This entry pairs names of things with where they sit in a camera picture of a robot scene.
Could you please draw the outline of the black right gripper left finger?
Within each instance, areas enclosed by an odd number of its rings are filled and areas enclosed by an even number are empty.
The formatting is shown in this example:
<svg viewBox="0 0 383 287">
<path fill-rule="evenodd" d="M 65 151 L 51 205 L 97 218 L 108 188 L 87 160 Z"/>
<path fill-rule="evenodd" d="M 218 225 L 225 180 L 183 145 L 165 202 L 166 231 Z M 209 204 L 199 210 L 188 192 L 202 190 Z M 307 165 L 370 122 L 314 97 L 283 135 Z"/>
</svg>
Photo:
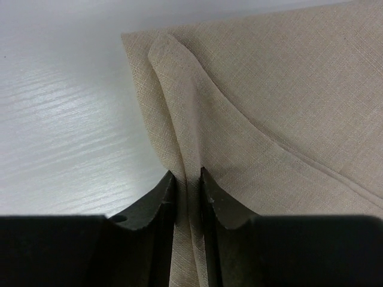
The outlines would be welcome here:
<svg viewBox="0 0 383 287">
<path fill-rule="evenodd" d="M 176 219 L 176 179 L 166 172 L 132 205 L 108 218 L 118 229 L 118 286 L 168 286 Z"/>
</svg>

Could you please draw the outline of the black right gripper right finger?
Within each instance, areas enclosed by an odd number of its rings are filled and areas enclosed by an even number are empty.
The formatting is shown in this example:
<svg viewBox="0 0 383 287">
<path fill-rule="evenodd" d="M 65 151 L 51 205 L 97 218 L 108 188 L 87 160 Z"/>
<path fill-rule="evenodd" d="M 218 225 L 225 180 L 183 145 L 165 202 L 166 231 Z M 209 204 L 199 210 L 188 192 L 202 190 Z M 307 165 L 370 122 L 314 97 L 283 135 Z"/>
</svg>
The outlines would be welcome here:
<svg viewBox="0 0 383 287">
<path fill-rule="evenodd" d="M 251 220 L 259 214 L 222 189 L 206 168 L 200 170 L 200 207 L 209 286 L 256 286 L 254 251 L 247 249 Z"/>
</svg>

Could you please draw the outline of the beige cloth napkin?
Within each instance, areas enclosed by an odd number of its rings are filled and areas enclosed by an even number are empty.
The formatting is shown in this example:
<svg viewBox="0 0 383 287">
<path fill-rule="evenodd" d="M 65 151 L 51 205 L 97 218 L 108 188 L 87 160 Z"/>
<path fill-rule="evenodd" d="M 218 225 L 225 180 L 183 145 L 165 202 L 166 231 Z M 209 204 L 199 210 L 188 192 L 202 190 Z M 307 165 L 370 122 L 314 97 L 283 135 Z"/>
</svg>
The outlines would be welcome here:
<svg viewBox="0 0 383 287">
<path fill-rule="evenodd" d="M 382 2 L 122 35 L 178 179 L 171 286 L 206 286 L 200 169 L 260 214 L 382 216 Z"/>
</svg>

